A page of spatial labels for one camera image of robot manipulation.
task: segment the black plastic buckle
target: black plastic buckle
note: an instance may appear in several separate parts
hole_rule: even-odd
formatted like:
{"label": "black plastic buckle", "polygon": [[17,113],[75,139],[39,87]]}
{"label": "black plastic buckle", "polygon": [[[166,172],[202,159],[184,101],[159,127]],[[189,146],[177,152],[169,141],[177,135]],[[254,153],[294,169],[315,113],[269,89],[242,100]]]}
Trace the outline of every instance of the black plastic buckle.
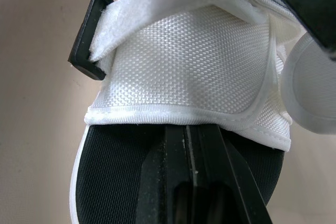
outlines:
{"label": "black plastic buckle", "polygon": [[80,26],[75,43],[72,47],[68,61],[83,74],[93,80],[103,80],[105,73],[94,63],[89,61],[90,45],[101,16],[101,12],[113,0],[91,0],[84,21]]}
{"label": "black plastic buckle", "polygon": [[314,40],[336,60],[336,0],[284,0]]}

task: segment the beige wall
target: beige wall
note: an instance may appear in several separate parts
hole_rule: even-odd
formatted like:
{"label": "beige wall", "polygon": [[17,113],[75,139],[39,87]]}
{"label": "beige wall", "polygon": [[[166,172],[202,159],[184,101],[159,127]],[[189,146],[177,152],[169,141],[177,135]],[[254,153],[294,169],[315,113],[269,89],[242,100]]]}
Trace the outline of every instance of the beige wall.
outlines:
{"label": "beige wall", "polygon": [[[1,224],[70,223],[71,169],[99,89],[67,62],[88,2],[0,0]],[[336,139],[296,125],[292,138],[270,213],[275,223],[331,223]]]}

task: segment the black d-ring buckle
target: black d-ring buckle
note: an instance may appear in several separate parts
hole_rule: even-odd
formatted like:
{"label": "black d-ring buckle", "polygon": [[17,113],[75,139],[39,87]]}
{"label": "black d-ring buckle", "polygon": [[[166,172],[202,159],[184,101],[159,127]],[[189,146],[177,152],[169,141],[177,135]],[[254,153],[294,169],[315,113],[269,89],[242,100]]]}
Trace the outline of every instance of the black d-ring buckle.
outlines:
{"label": "black d-ring buckle", "polygon": [[83,74],[93,80],[103,80],[105,73],[89,61],[90,45],[101,16],[101,12],[113,0],[91,0],[82,25],[78,31],[68,61]]}

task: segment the black padded material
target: black padded material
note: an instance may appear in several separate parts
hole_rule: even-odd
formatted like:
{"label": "black padded material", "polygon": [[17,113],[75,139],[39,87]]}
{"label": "black padded material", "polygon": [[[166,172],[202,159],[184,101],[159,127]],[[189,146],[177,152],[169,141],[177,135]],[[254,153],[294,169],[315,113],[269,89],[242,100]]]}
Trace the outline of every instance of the black padded material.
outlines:
{"label": "black padded material", "polygon": [[234,132],[225,130],[221,130],[221,132],[222,136],[227,137],[246,160],[262,199],[267,204],[277,185],[285,153],[281,150],[253,142]]}
{"label": "black padded material", "polygon": [[163,134],[156,125],[90,127],[76,184],[80,224],[135,222],[141,166]]}
{"label": "black padded material", "polygon": [[[261,196],[267,203],[280,175],[283,151],[257,144],[225,130],[222,130],[222,136],[230,139],[246,160]],[[90,127],[77,174],[76,208],[79,224],[141,223],[141,215],[137,215],[136,211],[143,207],[139,207],[138,202],[146,204],[148,200],[159,200],[160,190],[154,191],[152,188],[153,192],[148,198],[148,195],[139,197],[139,189],[142,180],[155,180],[151,175],[159,176],[161,173],[164,137],[164,125]],[[148,154],[154,155],[155,158],[150,159],[155,163],[147,162],[143,166]],[[149,167],[152,174],[141,171],[141,168]],[[141,178],[141,174],[147,174],[146,178]],[[147,213],[143,211],[142,214],[160,219],[160,216],[156,217],[157,210]]]}

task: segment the black mesh fabric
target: black mesh fabric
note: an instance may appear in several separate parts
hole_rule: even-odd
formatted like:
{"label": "black mesh fabric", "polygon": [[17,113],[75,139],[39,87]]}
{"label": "black mesh fabric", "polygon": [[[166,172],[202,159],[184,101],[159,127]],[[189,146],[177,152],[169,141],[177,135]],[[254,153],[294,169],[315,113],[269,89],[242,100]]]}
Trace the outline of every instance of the black mesh fabric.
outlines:
{"label": "black mesh fabric", "polygon": [[[164,138],[164,125],[91,126],[80,158],[76,207],[79,224],[136,222],[141,168],[153,143]],[[233,132],[223,137],[246,160],[267,203],[278,181],[283,151]]]}
{"label": "black mesh fabric", "polygon": [[222,136],[227,137],[246,160],[262,199],[267,204],[280,176],[284,152],[258,144],[234,132],[225,130],[221,130],[221,132]]}
{"label": "black mesh fabric", "polygon": [[141,166],[163,130],[156,125],[90,127],[76,184],[80,224],[135,222]]}

